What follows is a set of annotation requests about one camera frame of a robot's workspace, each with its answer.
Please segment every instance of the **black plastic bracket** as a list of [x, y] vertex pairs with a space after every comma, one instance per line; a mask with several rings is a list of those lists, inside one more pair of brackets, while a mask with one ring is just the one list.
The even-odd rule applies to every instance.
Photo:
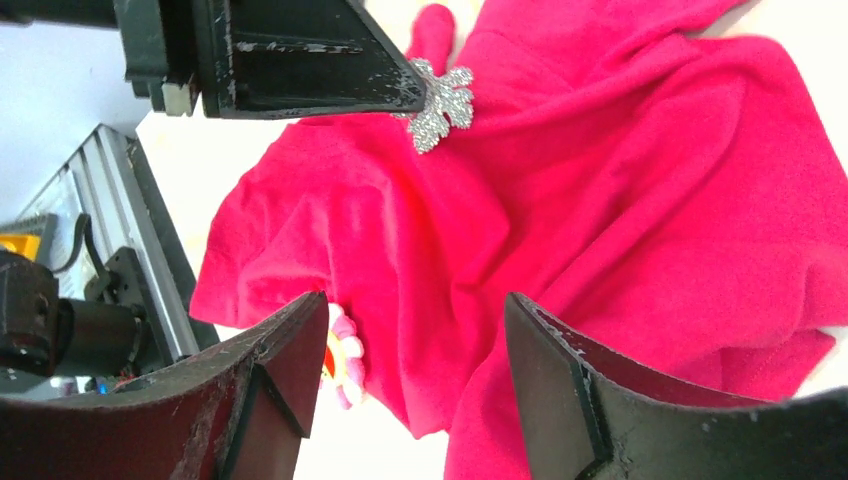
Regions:
[[527, 297], [506, 337], [533, 478], [848, 478], [848, 388], [772, 404], [663, 374]]

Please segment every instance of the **yellow component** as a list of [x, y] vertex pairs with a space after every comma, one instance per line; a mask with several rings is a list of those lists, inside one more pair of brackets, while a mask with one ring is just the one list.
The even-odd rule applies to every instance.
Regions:
[[0, 246], [10, 252], [23, 255], [33, 262], [38, 254], [39, 245], [41, 245], [41, 238], [35, 235], [10, 235], [0, 233]]
[[342, 341], [332, 331], [327, 332], [327, 353], [329, 355], [325, 355], [324, 358], [324, 374], [336, 382], [341, 382], [347, 376], [347, 366]]

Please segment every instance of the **glitter ornament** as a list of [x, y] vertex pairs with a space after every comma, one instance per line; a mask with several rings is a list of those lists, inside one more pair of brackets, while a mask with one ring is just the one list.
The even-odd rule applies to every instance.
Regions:
[[471, 127], [474, 117], [471, 100], [474, 95], [465, 87], [471, 85], [474, 76], [469, 68], [456, 67], [437, 77], [427, 60], [415, 58], [409, 63], [427, 84], [424, 110], [397, 117], [410, 119], [407, 131], [412, 134], [415, 150], [427, 153], [448, 136], [451, 126], [461, 129]]

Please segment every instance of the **pink cloth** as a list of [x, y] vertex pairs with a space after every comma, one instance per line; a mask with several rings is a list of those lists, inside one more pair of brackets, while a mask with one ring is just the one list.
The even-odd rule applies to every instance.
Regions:
[[[529, 476], [511, 291], [659, 370], [792, 395], [848, 317], [848, 183], [779, 45], [684, 35], [738, 3], [487, 0], [471, 129], [419, 155], [385, 114], [289, 127], [221, 206], [191, 313], [249, 327], [326, 290], [366, 389], [450, 432], [450, 479]], [[453, 32], [426, 9], [409, 55], [444, 71]]]

